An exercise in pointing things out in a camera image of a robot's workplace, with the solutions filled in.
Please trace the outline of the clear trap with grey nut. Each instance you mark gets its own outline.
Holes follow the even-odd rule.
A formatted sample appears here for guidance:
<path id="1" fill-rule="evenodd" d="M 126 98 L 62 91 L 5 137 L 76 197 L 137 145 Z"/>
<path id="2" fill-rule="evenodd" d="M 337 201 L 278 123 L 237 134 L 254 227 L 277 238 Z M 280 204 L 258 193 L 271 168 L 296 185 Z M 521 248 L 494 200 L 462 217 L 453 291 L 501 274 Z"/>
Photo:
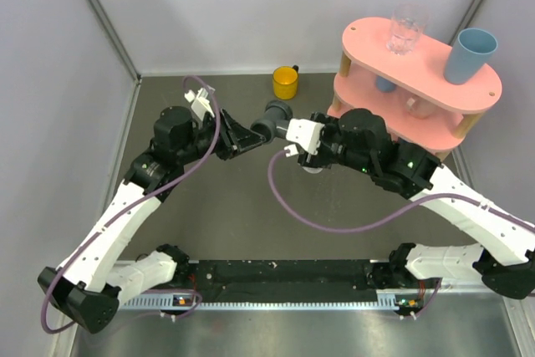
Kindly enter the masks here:
<path id="1" fill-rule="evenodd" d="M 310 174 L 318 174 L 318 173 L 321 173 L 323 168 L 318 168 L 318 167 L 308 167 L 308 166 L 302 166 L 302 168 L 307 172 L 307 173 L 310 173 Z"/>

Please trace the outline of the grey plastic pipe fitting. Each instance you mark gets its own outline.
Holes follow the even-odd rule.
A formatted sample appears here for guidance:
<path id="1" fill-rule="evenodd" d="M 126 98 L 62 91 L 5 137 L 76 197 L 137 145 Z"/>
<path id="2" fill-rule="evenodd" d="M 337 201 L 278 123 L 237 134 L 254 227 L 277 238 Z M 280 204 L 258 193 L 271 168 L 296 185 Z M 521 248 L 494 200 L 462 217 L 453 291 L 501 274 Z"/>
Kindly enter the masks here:
<path id="1" fill-rule="evenodd" d="M 275 139 L 285 139 L 290 120 L 293 118 L 292 108 L 281 100 L 267 103 L 263 115 L 255 120 L 250 129 L 259 134 L 265 144 Z"/>

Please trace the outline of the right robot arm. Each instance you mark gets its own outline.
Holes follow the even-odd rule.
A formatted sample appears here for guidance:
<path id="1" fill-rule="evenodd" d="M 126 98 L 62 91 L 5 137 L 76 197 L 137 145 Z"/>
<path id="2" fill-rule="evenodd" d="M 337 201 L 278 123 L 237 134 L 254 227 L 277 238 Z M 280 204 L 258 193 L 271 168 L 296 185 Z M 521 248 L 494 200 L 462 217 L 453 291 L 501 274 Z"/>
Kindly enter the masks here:
<path id="1" fill-rule="evenodd" d="M 390 255 L 390 276 L 402 286 L 417 279 L 481 280 L 504 297 L 524 299 L 534 290 L 534 225 L 497 207 L 417 144 L 396 142 L 384 120 L 366 109 L 334 118 L 315 113 L 292 119 L 287 140 L 301 148 L 304 167 L 348 167 L 369 176 L 411 206 L 422 205 L 474 241 L 469 246 L 407 243 Z"/>

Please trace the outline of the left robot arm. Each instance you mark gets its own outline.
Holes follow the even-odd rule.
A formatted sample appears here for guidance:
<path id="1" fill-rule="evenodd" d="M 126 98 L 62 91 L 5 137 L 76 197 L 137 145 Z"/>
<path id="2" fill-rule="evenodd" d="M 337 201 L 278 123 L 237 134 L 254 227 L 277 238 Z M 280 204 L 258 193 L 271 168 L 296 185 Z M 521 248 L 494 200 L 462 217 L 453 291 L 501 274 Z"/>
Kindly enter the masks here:
<path id="1" fill-rule="evenodd" d="M 149 147 L 131 163 L 101 218 L 56 268 L 38 275 L 45 294 L 41 324 L 48 326 L 48 306 L 91 334 L 103 330 L 120 306 L 157 285 L 180 287 L 189 279 L 189 267 L 171 246 L 115 270 L 114 265 L 144 221 L 173 189 L 191 175 L 185 167 L 200 168 L 210 155 L 225 161 L 267 143 L 258 129 L 237 123 L 225 110 L 191 112 L 170 107 L 154 123 Z"/>

